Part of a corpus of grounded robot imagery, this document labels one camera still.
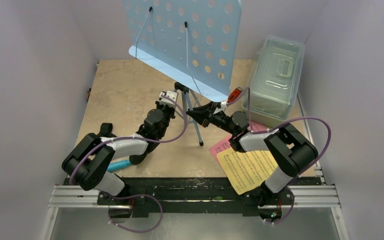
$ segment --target beige table surface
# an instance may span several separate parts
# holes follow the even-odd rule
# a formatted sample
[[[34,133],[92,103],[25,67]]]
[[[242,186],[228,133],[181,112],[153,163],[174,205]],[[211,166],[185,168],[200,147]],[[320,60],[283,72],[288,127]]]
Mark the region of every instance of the beige table surface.
[[[245,87],[252,64],[252,60],[235,60],[231,90]],[[113,123],[112,132],[117,136],[135,133],[148,111],[156,107],[155,100],[160,92],[173,90],[174,83],[173,79],[137,59],[101,60],[77,142],[88,133],[98,133],[101,123]],[[201,96],[198,98],[202,105],[209,102]],[[177,102],[182,105],[181,95]],[[239,100],[229,106],[226,114],[241,110],[241,103]],[[299,106],[295,104],[290,117],[299,116]],[[304,133],[302,122],[294,125]],[[164,139],[177,136],[182,127],[183,120],[180,117],[171,119]],[[213,125],[207,128],[200,126],[199,129],[204,146],[199,146],[194,125],[189,124],[181,138],[160,144],[142,163],[120,170],[117,174],[124,177],[225,177],[208,149],[229,134]],[[309,169],[303,176],[315,176],[314,169]]]

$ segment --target yellow paper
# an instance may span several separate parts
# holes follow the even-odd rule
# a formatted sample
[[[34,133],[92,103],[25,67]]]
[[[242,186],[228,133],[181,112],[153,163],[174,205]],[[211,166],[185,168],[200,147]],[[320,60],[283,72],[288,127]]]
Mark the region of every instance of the yellow paper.
[[[259,187],[278,166],[270,151],[240,153],[229,148],[217,159],[239,195]]]

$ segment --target white wall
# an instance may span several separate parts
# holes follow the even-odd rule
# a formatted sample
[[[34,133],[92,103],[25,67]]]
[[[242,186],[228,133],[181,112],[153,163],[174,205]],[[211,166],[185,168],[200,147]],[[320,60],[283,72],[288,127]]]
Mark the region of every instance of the white wall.
[[[132,45],[122,0],[69,0],[97,59],[126,59]],[[243,0],[237,59],[252,59],[268,35],[305,42],[328,0]]]
[[[321,164],[351,239],[384,240],[384,0],[329,0],[305,51],[299,91],[331,124]],[[321,147],[326,130],[311,130]]]
[[[0,0],[0,239],[38,239],[94,61],[63,0]]]

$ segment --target pink sheet music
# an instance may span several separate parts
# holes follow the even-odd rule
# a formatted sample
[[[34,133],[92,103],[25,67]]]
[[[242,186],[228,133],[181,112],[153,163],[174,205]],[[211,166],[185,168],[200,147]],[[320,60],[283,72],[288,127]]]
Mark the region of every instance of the pink sheet music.
[[[251,122],[252,124],[252,130],[254,132],[258,132],[258,131],[264,131],[267,129],[267,127],[259,124],[259,123],[256,123],[256,122]],[[231,148],[231,144],[229,143],[229,139],[231,138],[232,136],[227,136],[225,137],[224,139],[222,139],[221,141],[217,142],[216,144],[214,144],[214,146],[210,147],[208,150],[209,152],[211,153],[212,157],[217,160],[217,162],[219,161],[217,159],[217,154],[220,153],[220,152],[223,152],[224,150],[226,149],[229,149]]]

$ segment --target clear plastic box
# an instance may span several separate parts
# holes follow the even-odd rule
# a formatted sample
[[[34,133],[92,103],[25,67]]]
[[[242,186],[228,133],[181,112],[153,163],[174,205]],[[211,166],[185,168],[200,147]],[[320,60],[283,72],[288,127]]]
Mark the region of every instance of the clear plastic box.
[[[305,45],[270,35],[255,55],[248,78],[251,119],[274,127],[294,107],[303,68]],[[244,97],[243,108],[248,99]]]

